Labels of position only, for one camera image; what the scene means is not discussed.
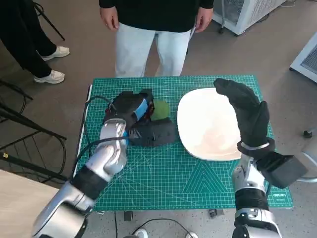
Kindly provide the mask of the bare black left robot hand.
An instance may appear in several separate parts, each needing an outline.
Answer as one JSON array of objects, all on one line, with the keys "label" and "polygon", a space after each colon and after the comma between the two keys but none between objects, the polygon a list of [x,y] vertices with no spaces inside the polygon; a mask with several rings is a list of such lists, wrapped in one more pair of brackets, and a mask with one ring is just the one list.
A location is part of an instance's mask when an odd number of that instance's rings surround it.
[{"label": "bare black left robot hand", "polygon": [[103,122],[123,119],[127,127],[132,127],[140,120],[149,120],[154,109],[152,89],[143,89],[139,93],[123,91],[108,105]]}]

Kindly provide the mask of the person's right hand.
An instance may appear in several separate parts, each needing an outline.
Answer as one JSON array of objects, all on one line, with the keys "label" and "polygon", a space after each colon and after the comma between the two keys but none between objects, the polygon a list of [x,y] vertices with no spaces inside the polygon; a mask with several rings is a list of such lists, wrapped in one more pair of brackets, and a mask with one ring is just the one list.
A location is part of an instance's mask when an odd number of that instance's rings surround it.
[{"label": "person's right hand", "polygon": [[117,31],[119,29],[117,9],[115,6],[110,8],[101,7],[100,16],[103,23],[110,31]]}]

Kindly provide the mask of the person's left hand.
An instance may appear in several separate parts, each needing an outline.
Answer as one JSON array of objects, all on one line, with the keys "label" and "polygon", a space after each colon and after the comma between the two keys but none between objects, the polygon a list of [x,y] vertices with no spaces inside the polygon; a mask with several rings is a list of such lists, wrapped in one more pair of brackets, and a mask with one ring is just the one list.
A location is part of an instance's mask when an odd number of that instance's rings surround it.
[{"label": "person's left hand", "polygon": [[200,33],[206,30],[208,25],[210,24],[212,20],[213,15],[213,9],[212,8],[202,8],[200,7],[198,9],[198,14],[196,18],[196,24],[195,24],[195,32]]}]

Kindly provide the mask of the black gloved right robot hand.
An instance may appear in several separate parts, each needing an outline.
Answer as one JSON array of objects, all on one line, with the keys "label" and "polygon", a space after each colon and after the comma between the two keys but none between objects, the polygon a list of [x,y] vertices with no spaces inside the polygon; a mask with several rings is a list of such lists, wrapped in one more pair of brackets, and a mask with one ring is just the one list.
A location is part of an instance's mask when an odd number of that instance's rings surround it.
[{"label": "black gloved right robot hand", "polygon": [[250,147],[267,144],[267,102],[260,101],[253,90],[243,83],[218,78],[213,84],[216,92],[226,96],[234,108],[241,141]]}]

